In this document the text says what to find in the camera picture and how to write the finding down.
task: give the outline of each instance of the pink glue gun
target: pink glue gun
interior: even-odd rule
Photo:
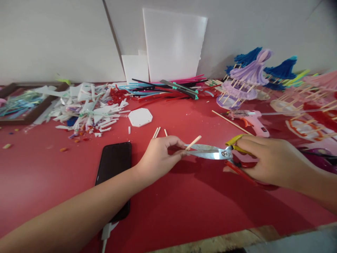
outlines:
[[[245,122],[245,127],[252,126],[256,136],[268,138],[268,130],[262,125],[258,118],[262,116],[259,111],[231,110],[226,113],[232,119],[238,118]]]

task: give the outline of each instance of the forearm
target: forearm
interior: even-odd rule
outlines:
[[[337,214],[337,175],[315,167],[303,175],[294,189]]]
[[[0,240],[0,252],[78,252],[149,184],[133,167],[15,229]]]

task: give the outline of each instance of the smartphone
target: smartphone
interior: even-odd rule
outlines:
[[[119,173],[131,168],[131,147],[131,143],[124,142],[108,145],[103,148],[95,185],[103,183]],[[129,212],[130,200],[110,222],[117,222],[125,219]]]

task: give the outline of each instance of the hand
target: hand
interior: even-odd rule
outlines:
[[[167,149],[174,145],[182,150],[169,155]],[[155,182],[187,155],[184,145],[185,143],[176,136],[151,139],[145,154],[136,165],[137,170],[152,183]]]
[[[317,170],[315,165],[285,140],[244,135],[237,145],[259,158],[254,168],[244,171],[261,182],[298,190],[305,175]]]

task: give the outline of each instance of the red tabletop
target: red tabletop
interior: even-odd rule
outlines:
[[[125,109],[138,106],[131,101]],[[93,187],[105,145],[130,140],[134,165],[159,126],[158,137],[165,136],[165,128],[186,143],[202,135],[200,144],[217,147],[224,147],[226,141],[242,133],[211,112],[223,111],[215,99],[209,103],[202,99],[160,101],[145,108],[153,121],[131,127],[130,135],[129,119],[121,118],[103,137],[87,134],[90,140],[80,143],[69,140],[69,132],[55,129],[59,122],[38,125],[27,132],[24,126],[19,132],[14,131],[16,126],[3,127],[0,146],[13,146],[0,149],[0,237]],[[267,102],[246,102],[243,109],[273,112]],[[261,121],[271,137],[283,137],[295,145],[305,143],[286,128],[285,119],[288,117],[264,116]],[[326,143],[331,151],[337,150],[334,141],[314,146],[326,147]],[[69,150],[60,152],[61,148]],[[106,252],[147,252],[263,225],[273,225],[280,235],[286,235],[337,221],[335,215],[306,196],[287,189],[266,192],[238,175],[223,173],[222,168],[223,161],[194,156],[179,162],[166,176],[132,197],[130,214],[111,232]],[[96,237],[83,252],[100,252],[100,247]]]

